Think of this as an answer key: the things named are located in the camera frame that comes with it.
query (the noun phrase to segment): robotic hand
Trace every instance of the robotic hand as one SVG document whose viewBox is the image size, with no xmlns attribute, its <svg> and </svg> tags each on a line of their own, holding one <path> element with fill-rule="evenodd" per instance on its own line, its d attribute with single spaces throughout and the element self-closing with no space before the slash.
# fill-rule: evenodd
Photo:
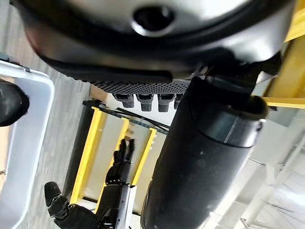
<svg viewBox="0 0 305 229">
<path fill-rule="evenodd" d="M 55 182 L 44 186 L 48 212 L 61 229 L 128 228 L 136 187 L 129 184 L 134 140 L 123 139 L 114 152 L 114 163 L 106 176 L 101 203 L 96 214 L 77 204 L 69 204 Z"/>
</svg>

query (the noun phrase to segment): black plastic housing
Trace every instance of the black plastic housing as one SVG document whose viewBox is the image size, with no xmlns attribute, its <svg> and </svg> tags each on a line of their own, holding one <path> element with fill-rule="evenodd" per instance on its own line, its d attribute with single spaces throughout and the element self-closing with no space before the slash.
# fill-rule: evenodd
<svg viewBox="0 0 305 229">
<path fill-rule="evenodd" d="M 142 228 L 199 228 L 247 159 L 266 114 L 259 97 L 193 78 L 157 160 Z"/>
</svg>

